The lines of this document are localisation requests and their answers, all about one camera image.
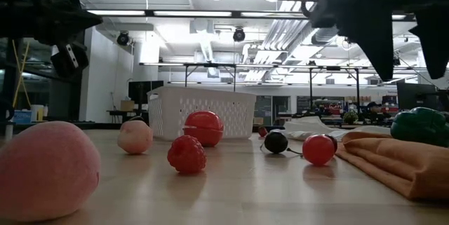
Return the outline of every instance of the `green bell pepper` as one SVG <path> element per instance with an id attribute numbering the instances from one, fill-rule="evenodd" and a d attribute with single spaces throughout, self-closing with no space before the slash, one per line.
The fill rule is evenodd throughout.
<path id="1" fill-rule="evenodd" d="M 445 116 L 424 107 L 396 115 L 390 133 L 399 140 L 449 146 L 449 123 L 446 123 Z"/>

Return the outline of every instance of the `plastic fruit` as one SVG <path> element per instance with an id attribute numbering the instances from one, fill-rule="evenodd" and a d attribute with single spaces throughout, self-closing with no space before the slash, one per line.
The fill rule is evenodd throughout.
<path id="1" fill-rule="evenodd" d="M 204 148 L 189 135 L 183 135 L 171 144 L 167 159 L 178 172 L 185 174 L 198 173 L 206 166 Z"/>
<path id="2" fill-rule="evenodd" d="M 335 139 L 335 137 L 332 137 L 330 135 L 323 135 L 323 136 L 329 137 L 332 140 L 332 143 L 334 144 L 334 153 L 337 152 L 338 143 L 337 143 L 337 140 Z"/>
<path id="3" fill-rule="evenodd" d="M 331 138 L 324 135 L 313 135 L 304 141 L 302 153 L 311 164 L 321 166 L 332 159 L 335 146 Z"/>
<path id="4" fill-rule="evenodd" d="M 0 220 L 43 221 L 77 211 L 100 181 L 100 154 L 65 122 L 34 125 L 0 150 Z"/>
<path id="5" fill-rule="evenodd" d="M 127 121 L 120 127 L 117 144 L 129 154 L 142 154 L 153 143 L 153 130 L 143 121 Z"/>
<path id="6" fill-rule="evenodd" d="M 259 127 L 257 129 L 257 131 L 259 132 L 259 135 L 261 137 L 265 137 L 268 134 L 268 131 L 267 131 L 267 129 L 265 127 Z"/>
<path id="7" fill-rule="evenodd" d="M 223 137 L 223 122 L 211 111 L 196 111 L 191 113 L 184 127 L 184 135 L 197 138 L 203 146 L 213 147 Z"/>
<path id="8" fill-rule="evenodd" d="M 270 132 L 264 141 L 265 148 L 274 154 L 284 152 L 288 148 L 288 140 L 281 132 Z"/>

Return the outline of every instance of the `white laundry basket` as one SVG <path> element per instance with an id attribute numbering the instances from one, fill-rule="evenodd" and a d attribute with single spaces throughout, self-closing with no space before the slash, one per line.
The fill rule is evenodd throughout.
<path id="1" fill-rule="evenodd" d="M 160 87 L 147 95 L 149 126 L 155 137 L 174 140 L 183 135 L 186 118 L 198 110 L 212 111 L 221 118 L 223 138 L 249 138 L 253 132 L 253 94 Z"/>

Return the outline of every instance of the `raspberry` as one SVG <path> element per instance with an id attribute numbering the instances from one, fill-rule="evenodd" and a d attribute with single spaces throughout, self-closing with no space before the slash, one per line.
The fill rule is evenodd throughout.
<path id="1" fill-rule="evenodd" d="M 198 173 L 206 166 L 204 148 L 197 138 L 189 135 L 183 135 L 171 144 L 167 159 L 180 173 Z"/>

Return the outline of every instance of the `table surface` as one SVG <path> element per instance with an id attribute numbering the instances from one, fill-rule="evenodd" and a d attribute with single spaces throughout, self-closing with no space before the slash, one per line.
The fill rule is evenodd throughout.
<path id="1" fill-rule="evenodd" d="M 222 140 L 206 149 L 204 173 L 180 176 L 166 159 L 170 142 L 127 156 L 117 130 L 86 132 L 102 156 L 100 185 L 78 212 L 45 224 L 449 224 L 448 206 L 411 203 L 339 158 L 317 168 L 264 154 L 256 135 Z"/>

